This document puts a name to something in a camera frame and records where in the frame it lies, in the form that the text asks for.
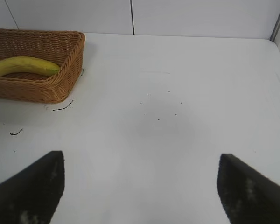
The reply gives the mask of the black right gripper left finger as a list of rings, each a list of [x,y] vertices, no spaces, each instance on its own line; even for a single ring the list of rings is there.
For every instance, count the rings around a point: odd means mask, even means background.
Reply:
[[[64,187],[63,153],[51,151],[0,184],[0,224],[49,224]]]

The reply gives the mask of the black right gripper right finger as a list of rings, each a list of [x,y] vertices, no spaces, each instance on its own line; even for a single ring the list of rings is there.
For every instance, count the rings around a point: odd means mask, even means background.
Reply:
[[[232,224],[280,224],[280,185],[232,154],[222,154],[217,192]]]

